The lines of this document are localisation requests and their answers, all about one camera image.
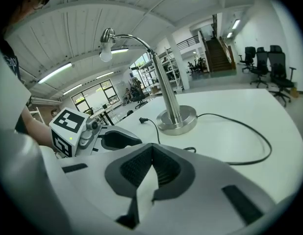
person's arm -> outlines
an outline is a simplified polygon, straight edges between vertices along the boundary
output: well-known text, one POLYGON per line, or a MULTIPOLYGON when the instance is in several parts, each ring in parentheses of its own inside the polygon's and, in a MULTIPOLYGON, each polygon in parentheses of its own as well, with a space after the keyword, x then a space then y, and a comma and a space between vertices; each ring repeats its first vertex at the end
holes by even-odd
POLYGON ((38 142, 39 145, 48 146, 54 149, 52 145, 51 131, 48 126, 33 118, 28 108, 25 106, 21 113, 22 119, 28 131, 28 134, 38 142))

lamp base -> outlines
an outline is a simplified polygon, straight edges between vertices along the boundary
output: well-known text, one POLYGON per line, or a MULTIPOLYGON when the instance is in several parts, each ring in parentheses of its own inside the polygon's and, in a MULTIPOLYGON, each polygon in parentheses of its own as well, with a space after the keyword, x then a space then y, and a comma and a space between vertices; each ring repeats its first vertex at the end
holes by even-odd
POLYGON ((159 130, 170 136, 181 135, 192 130, 197 123, 195 109, 191 106, 180 105, 180 114, 182 122, 172 124, 167 110, 160 113, 156 119, 159 130))

desk lamp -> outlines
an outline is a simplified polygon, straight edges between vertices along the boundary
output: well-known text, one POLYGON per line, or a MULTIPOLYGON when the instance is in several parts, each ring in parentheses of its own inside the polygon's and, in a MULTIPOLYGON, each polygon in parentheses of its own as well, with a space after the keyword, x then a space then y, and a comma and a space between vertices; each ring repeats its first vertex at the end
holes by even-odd
POLYGON ((101 35, 101 59, 104 62, 109 62, 112 59, 111 47, 115 44, 116 40, 119 39, 134 39, 140 42, 152 56, 159 85, 166 105, 166 110, 161 112, 156 119, 156 123, 160 131, 166 135, 180 135, 192 130, 197 123, 195 109, 187 105, 178 104, 159 57, 146 42, 132 35, 116 35, 114 29, 107 28, 101 35))

white table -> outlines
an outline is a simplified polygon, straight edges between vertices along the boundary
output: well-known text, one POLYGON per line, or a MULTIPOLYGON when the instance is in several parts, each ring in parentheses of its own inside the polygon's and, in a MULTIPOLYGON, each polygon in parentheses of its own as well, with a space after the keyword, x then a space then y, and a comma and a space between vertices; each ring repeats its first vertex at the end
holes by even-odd
POLYGON ((106 109, 100 109, 98 111, 96 111, 94 114, 92 114, 89 118, 95 118, 98 115, 104 114, 106 116, 106 118, 108 119, 108 121, 111 123, 111 125, 114 125, 113 122, 111 121, 110 117, 108 116, 107 112, 108 110, 110 110, 110 108, 113 107, 113 104, 108 106, 106 109))
MULTIPOLYGON (((215 113, 244 122, 262 135, 273 147, 271 156, 254 165, 233 166, 262 187, 277 203, 297 191, 303 180, 303 141, 294 122, 267 90, 228 90, 178 94, 180 105, 190 105, 202 113, 215 113)), ((156 121, 165 110, 163 97, 157 97, 118 123, 144 143, 157 143, 156 121)), ((246 127, 215 116, 202 116, 196 127, 179 136, 159 132, 160 142, 178 148, 193 146, 198 154, 225 162, 244 162, 264 157, 267 144, 246 127)))

floor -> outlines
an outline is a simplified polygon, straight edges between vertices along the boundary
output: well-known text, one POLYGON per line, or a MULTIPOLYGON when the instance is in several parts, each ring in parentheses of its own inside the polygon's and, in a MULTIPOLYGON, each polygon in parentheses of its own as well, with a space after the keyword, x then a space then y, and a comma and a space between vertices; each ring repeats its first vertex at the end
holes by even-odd
MULTIPOLYGON (((183 93, 255 88, 256 85, 250 85, 250 81, 256 79, 256 77, 248 72, 242 73, 242 67, 241 65, 237 65, 237 70, 219 71, 214 74, 188 74, 190 89, 183 91, 183 93)), ((267 81, 269 85, 268 90, 277 90, 277 87, 269 82, 269 78, 267 78, 267 81)), ((112 121, 117 123, 121 118, 126 116, 128 111, 135 111, 136 105, 137 103, 133 102, 116 108, 114 112, 109 113, 112 121)), ((292 98, 292 102, 287 103, 285 109, 296 124, 303 139, 303 94, 299 98, 292 98)))

